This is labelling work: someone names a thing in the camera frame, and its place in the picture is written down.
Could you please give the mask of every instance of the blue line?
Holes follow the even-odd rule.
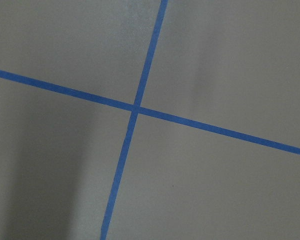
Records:
[[[154,118],[157,118],[157,119],[162,119],[162,120],[174,122],[174,123],[177,123],[177,124],[186,125],[186,126],[193,127],[193,128],[196,128],[196,129],[201,129],[201,130],[205,130],[205,131],[208,131],[208,132],[221,134],[221,135],[232,137],[232,138],[235,138],[235,139],[240,139],[240,140],[243,140],[243,141],[247,141],[247,142],[251,142],[251,143],[255,143],[255,144],[259,144],[259,145],[267,146],[267,147],[270,147],[270,148],[279,149],[279,150],[283,150],[283,151],[286,151],[286,152],[289,152],[289,153],[300,155],[300,148],[295,147],[295,146],[286,145],[286,144],[283,144],[283,143],[279,143],[279,142],[276,142],[276,141],[270,141],[270,140],[267,140],[267,139],[264,139],[264,138],[244,134],[244,133],[241,133],[241,132],[229,130],[229,129],[218,127],[218,126],[213,126],[213,125],[206,124],[206,123],[203,123],[203,122],[190,120],[190,119],[187,119],[187,118],[167,114],[167,113],[160,112],[160,111],[151,110],[151,109],[148,109],[148,108],[145,108],[145,107],[140,107],[139,113],[143,114],[143,115],[150,116],[150,117],[154,117]]]
[[[134,132],[134,129],[136,126],[136,121],[137,121],[141,101],[142,101],[142,98],[143,98],[143,95],[145,92],[145,88],[146,88],[146,84],[147,84],[147,80],[148,80],[148,76],[149,76],[149,71],[151,68],[151,63],[154,58],[154,54],[155,54],[155,50],[156,50],[156,46],[157,46],[157,42],[158,42],[158,38],[159,38],[159,33],[161,30],[163,18],[164,18],[165,11],[167,8],[167,3],[168,3],[168,0],[161,1],[160,7],[158,10],[158,14],[157,14],[157,17],[155,20],[150,44],[148,47],[142,74],[141,74],[140,81],[139,81],[139,86],[138,86],[138,89],[137,89],[137,92],[135,95],[135,99],[134,99],[134,109],[132,110],[131,115],[130,115],[125,139],[123,141],[123,145],[122,145],[118,165],[116,167],[108,203],[107,203],[106,210],[104,213],[104,218],[103,218],[102,226],[101,226],[100,240],[106,240],[106,238],[107,238],[111,217],[112,217],[112,214],[114,211],[116,198],[117,198],[117,194],[118,194],[118,190],[119,190],[119,186],[120,186],[121,177],[124,172],[125,163],[126,163],[126,159],[128,156],[129,147],[131,144],[132,135],[133,135],[133,132]]]
[[[65,86],[56,85],[56,84],[49,83],[46,81],[36,80],[36,79],[30,78],[30,77],[21,76],[18,74],[7,72],[7,71],[0,70],[0,78],[10,80],[13,82],[18,82],[21,84],[30,85],[30,86],[33,86],[36,88],[45,89],[45,90],[49,90],[52,92],[72,96],[72,97],[75,97],[78,99],[84,99],[84,100],[88,100],[91,102],[108,105],[108,106],[115,107],[118,109],[132,111],[132,109],[134,107],[132,104],[125,103],[122,101],[117,101],[117,100],[113,100],[113,99],[106,98],[103,96],[98,96],[98,95],[94,95],[94,94],[87,93],[84,91],[79,91],[79,90],[75,90],[72,88],[68,88]]]
[[[153,33],[151,36],[148,52],[146,54],[142,74],[140,77],[138,90],[136,91],[136,96],[134,99],[135,106],[141,105],[141,101],[142,101],[142,98],[143,98],[143,95],[145,92],[145,88],[146,88],[146,84],[147,84],[147,80],[148,80],[148,76],[149,76],[149,72],[150,72],[150,68],[151,68],[151,63],[152,63],[152,60],[154,59],[154,54],[155,54],[162,22],[163,22],[163,19],[165,16],[167,4],[168,4],[168,0],[162,0],[160,7],[159,7],[159,11],[158,11],[158,15],[156,17],[155,25],[153,28]]]

